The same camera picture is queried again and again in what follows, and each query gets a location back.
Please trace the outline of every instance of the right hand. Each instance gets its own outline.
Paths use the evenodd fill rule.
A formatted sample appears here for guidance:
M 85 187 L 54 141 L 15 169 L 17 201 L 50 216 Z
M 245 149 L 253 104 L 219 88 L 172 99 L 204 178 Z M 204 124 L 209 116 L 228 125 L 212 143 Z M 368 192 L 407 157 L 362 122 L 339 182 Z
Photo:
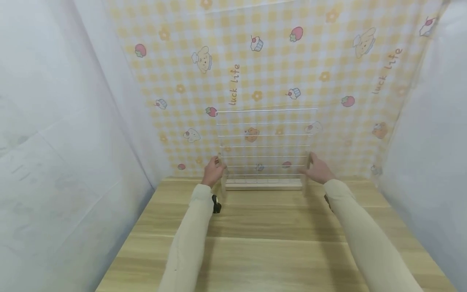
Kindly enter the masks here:
M 336 176 L 329 169 L 326 162 L 319 159 L 316 153 L 311 153 L 311 164 L 310 169 L 302 168 L 299 171 L 309 177 L 311 180 L 324 185 L 331 179 L 336 179 Z

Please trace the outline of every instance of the hand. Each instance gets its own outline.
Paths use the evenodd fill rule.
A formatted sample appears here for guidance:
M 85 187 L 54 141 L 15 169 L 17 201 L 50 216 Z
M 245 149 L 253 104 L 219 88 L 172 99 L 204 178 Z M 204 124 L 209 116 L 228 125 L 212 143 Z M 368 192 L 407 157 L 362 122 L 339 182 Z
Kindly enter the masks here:
M 324 185 L 329 180 L 336 178 L 336 176 L 327 166 L 326 162 L 319 159 L 318 156 L 313 152 L 311 153 L 311 164 L 313 166 L 311 166 L 310 169 L 300 169 L 300 172 L 311 178 L 311 180 Z
M 227 166 L 225 164 L 219 163 L 219 157 L 211 157 L 211 160 L 205 167 L 205 175 L 203 177 L 203 180 L 201 181 L 201 184 L 208 185 L 210 188 L 212 188 L 216 184 L 216 182 L 222 177 L 224 169 L 226 168 Z

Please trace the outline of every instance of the cartoon dog print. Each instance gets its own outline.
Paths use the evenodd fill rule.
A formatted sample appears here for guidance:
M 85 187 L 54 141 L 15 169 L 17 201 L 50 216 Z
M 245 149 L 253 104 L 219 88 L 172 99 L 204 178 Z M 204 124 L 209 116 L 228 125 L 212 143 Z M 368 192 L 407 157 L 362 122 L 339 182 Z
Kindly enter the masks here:
M 188 139 L 189 143 L 193 143 L 195 141 L 201 140 L 201 136 L 198 134 L 195 129 L 189 128 L 185 134 L 183 134 L 183 138 Z
M 259 134 L 260 134 L 259 130 L 255 128 L 249 128 L 248 130 L 245 131 L 245 140 L 253 143 L 254 141 L 256 141 Z
M 206 74 L 206 72 L 211 69 L 212 57 L 209 55 L 209 48 L 206 46 L 202 47 L 198 54 L 193 53 L 191 60 L 198 66 L 203 74 Z
M 378 139 L 383 139 L 388 133 L 388 127 L 385 122 L 381 122 L 373 127 L 373 131 L 371 133 Z
M 426 17 L 425 23 L 419 31 L 420 36 L 430 36 L 430 34 L 432 33 L 432 29 L 435 26 L 436 17 L 430 19 L 428 18 L 429 16 Z
M 357 59 L 360 59 L 361 56 L 368 54 L 368 52 L 371 50 L 376 40 L 375 32 L 376 28 L 370 28 L 362 35 L 357 35 L 354 38 L 353 47 L 355 48 L 355 55 L 357 56 Z
M 316 121 L 313 124 L 305 128 L 305 133 L 307 133 L 308 136 L 320 133 L 322 131 L 323 131 L 323 126 L 321 125 L 319 121 Z

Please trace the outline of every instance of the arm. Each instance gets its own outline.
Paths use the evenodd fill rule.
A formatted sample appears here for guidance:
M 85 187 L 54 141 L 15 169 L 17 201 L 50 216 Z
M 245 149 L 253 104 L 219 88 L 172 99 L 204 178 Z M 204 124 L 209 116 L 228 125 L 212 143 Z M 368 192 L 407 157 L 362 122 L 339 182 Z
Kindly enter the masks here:
M 326 163 L 312 153 L 303 173 L 324 184 L 329 206 L 344 229 L 350 251 L 371 292 L 423 292 L 394 245 Z
M 214 202 L 211 188 L 222 176 L 224 165 L 211 158 L 205 167 L 205 176 L 191 195 L 188 210 L 175 233 L 169 258 L 159 285 L 159 292 L 195 291 L 199 269 L 203 262 L 205 239 Z

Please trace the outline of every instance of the wooden base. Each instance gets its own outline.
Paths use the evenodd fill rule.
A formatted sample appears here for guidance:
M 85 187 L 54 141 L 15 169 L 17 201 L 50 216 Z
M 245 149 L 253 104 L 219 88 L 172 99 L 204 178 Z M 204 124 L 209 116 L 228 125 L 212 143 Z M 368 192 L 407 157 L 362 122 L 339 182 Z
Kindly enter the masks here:
M 279 179 L 226 179 L 226 191 L 253 191 L 253 190 L 301 190 L 302 180 L 299 178 Z

